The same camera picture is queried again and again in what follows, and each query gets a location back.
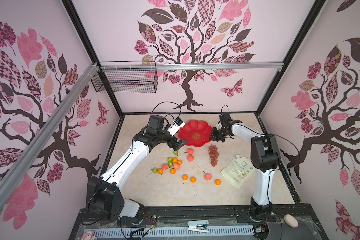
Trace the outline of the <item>red flower fruit bowl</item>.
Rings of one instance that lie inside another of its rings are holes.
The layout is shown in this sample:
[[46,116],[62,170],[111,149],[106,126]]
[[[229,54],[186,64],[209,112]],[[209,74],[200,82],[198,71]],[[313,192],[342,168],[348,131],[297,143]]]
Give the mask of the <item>red flower fruit bowl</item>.
[[187,146],[202,147],[211,141],[212,130],[206,121],[190,120],[180,129],[178,137],[187,141]]

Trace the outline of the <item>purple fake grape bunch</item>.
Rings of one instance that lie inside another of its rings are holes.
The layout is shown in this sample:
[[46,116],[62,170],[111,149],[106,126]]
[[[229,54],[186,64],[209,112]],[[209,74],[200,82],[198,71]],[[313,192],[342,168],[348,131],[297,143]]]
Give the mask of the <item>purple fake grape bunch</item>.
[[219,157],[218,148],[215,145],[209,146],[209,156],[210,156],[210,163],[213,167],[215,167],[218,163],[218,157]]

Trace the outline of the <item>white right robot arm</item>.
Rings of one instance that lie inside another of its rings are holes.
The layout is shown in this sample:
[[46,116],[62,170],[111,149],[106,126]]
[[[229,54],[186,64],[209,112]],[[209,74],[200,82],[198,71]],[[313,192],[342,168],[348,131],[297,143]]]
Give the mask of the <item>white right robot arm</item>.
[[224,142],[226,138],[240,137],[251,144],[250,160],[257,170],[255,192],[251,197],[249,215],[255,222],[273,211],[271,188],[273,177],[281,160],[276,137],[259,133],[240,120],[233,120],[228,112],[219,115],[210,140]]

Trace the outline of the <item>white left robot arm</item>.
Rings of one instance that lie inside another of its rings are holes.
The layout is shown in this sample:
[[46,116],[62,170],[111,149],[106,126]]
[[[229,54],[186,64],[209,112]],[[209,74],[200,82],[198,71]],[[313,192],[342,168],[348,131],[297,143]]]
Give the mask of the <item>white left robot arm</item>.
[[105,214],[111,222],[123,217],[141,220],[139,215],[144,206],[122,196],[128,177],[157,145],[165,143],[178,151],[187,144],[187,141],[176,137],[186,123],[179,117],[172,124],[165,124],[165,121],[165,117],[151,115],[148,124],[133,137],[131,146],[117,163],[100,177],[89,179],[86,209]]

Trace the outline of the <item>orange fake fruit cluster top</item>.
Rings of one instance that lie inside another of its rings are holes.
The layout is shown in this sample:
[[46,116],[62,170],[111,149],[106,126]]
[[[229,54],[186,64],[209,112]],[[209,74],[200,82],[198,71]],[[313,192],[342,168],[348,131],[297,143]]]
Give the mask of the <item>orange fake fruit cluster top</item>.
[[178,165],[182,165],[182,164],[183,164],[183,162],[182,162],[181,160],[178,160],[177,158],[173,158],[173,159],[172,159],[172,162],[173,162],[174,164],[178,164]]

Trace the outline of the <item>green fake apple cluster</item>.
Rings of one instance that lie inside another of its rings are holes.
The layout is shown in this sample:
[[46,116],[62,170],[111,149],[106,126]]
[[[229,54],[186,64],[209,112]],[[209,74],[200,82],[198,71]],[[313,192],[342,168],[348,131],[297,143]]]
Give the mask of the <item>green fake apple cluster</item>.
[[173,158],[168,158],[168,166],[169,167],[173,166]]

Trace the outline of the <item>pink fake peach cluster right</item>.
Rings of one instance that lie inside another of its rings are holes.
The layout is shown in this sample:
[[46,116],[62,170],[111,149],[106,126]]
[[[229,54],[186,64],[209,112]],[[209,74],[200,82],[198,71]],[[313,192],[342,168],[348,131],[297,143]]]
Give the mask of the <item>pink fake peach cluster right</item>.
[[176,171],[180,169],[180,165],[177,164],[177,163],[175,163],[175,164],[173,165],[173,167],[174,167],[174,169],[175,169]]

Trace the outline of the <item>green white food pouch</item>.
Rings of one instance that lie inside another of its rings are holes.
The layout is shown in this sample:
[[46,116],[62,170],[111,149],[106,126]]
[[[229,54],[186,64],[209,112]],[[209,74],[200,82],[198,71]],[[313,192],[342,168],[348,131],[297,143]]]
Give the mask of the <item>green white food pouch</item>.
[[239,189],[255,170],[251,160],[236,155],[236,158],[221,170],[221,174],[229,183]]

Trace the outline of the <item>black base platform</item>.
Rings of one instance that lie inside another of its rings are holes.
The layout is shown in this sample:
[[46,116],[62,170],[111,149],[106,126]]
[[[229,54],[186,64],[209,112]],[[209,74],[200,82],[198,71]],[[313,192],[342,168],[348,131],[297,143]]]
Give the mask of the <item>black base platform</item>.
[[[299,226],[291,228],[284,221],[284,215],[295,217]],[[98,239],[89,229],[131,229],[161,227],[188,227],[189,221],[208,220],[211,226],[252,226],[253,236],[225,237],[159,237],[144,239],[133,238],[133,234],[124,240],[327,240],[319,219],[309,204],[275,205],[273,211],[262,220],[255,222],[250,218],[248,205],[230,206],[183,206],[183,207],[144,207],[139,215],[141,220],[119,218],[111,222],[105,214],[91,213],[82,209],[70,233],[70,240],[122,240]]]

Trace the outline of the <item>aluminium rail bar back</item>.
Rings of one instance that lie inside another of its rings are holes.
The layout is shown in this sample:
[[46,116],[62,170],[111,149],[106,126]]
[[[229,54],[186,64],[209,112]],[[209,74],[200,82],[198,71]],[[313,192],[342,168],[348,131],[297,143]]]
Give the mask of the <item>aluminium rail bar back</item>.
[[147,65],[105,65],[102,70],[147,70],[147,71],[175,71],[175,70],[225,70],[225,69],[281,69],[282,62],[248,62],[248,63],[207,63],[207,64],[164,64],[156,63]]

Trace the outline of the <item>aluminium rail bar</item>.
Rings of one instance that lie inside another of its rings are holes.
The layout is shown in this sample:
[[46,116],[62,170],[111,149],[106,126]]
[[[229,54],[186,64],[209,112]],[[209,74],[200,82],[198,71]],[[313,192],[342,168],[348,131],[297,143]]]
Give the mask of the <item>aluminium rail bar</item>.
[[90,82],[92,77],[98,72],[98,63],[91,63],[87,69],[80,75],[78,83],[72,88],[70,93],[63,99],[51,117],[47,120],[41,131],[35,136],[31,143],[25,148],[20,158],[9,169],[8,173],[0,181],[0,210],[4,207],[8,198],[14,192],[24,175],[30,169],[32,163],[47,144],[55,132],[58,125],[67,115],[80,96],[85,86]]
[[102,70],[147,70],[147,71],[175,71],[175,70],[225,70],[225,69],[281,69],[282,62],[248,62],[248,63],[207,63],[207,64],[164,64],[156,63],[147,65],[105,65]]

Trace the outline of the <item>aluminium rail bar left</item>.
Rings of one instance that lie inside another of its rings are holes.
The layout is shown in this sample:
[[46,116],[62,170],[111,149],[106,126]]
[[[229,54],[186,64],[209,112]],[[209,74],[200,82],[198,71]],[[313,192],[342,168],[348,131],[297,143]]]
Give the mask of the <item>aluminium rail bar left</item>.
[[47,120],[41,131],[35,136],[31,143],[25,148],[20,158],[9,169],[8,173],[0,181],[0,210],[4,207],[8,198],[14,192],[24,175],[30,169],[32,163],[47,144],[55,132],[58,125],[67,115],[80,96],[85,86],[90,82],[92,77],[98,72],[98,63],[91,63],[87,69],[80,75],[78,83],[72,88],[70,93],[63,99],[51,117]]

